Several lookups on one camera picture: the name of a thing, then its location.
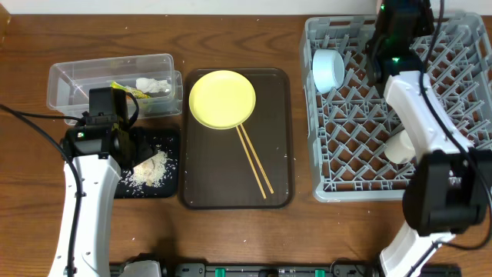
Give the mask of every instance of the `wooden table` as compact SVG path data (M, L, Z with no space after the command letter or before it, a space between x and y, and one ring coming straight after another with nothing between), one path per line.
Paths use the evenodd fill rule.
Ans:
M170 264L330 264L368 260L404 221L401 202L322 204L311 193L299 41L309 16L15 15L0 50L0 102L25 112L46 108L56 62L169 53L186 76L194 68L277 67L291 81L295 197L280 210L187 210L171 199L116 200L110 260L156 252ZM492 18L484 19L492 34ZM181 118L144 124L165 125ZM35 120L56 140L67 125ZM43 276L51 268L64 200L63 162L38 134L0 113L0 275ZM456 242L474 244L486 225ZM458 263L465 276L492 272L492 247L441 249L432 262Z

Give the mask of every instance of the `yellow plate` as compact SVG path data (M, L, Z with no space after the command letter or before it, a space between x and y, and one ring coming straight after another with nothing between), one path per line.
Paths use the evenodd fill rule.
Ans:
M201 77L190 92L191 114L203 125L228 129L251 115L256 103L253 85L241 74L221 70Z

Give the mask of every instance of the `white cup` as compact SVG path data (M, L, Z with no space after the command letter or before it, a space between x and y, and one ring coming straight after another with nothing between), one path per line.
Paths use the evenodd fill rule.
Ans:
M340 53L335 50L319 49L313 57L314 84L320 93L344 84L345 66Z
M395 164L409 162L415 156L415 149L407 131L403 130L386 141L384 154Z

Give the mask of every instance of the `green clip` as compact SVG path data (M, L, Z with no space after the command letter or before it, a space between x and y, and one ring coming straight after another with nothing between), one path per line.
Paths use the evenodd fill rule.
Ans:
M225 277L225 269L215 269L215 277Z
M323 269L316 269L314 271L314 277L324 277L324 270Z

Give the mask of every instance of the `black mount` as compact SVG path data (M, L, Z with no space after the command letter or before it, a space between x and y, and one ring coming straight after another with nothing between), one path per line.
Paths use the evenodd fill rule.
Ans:
M67 130L61 141L70 159L83 155L98 155L100 159L111 156L121 169L133 169L157 154L155 147L145 140L143 129L131 128L138 110L128 119L126 95L117 88L89 91L89 112L83 114L85 124L78 123Z
M492 152L469 149L469 154L485 179L491 180ZM450 178L460 183L450 184ZM461 154L441 150L422 157L403 196L405 219L420 236L462 234L482 223L486 211L487 197L473 169Z
M390 75L424 69L410 46L414 38L434 32L429 0L384 0L382 7L374 35L366 44L367 77L381 98Z

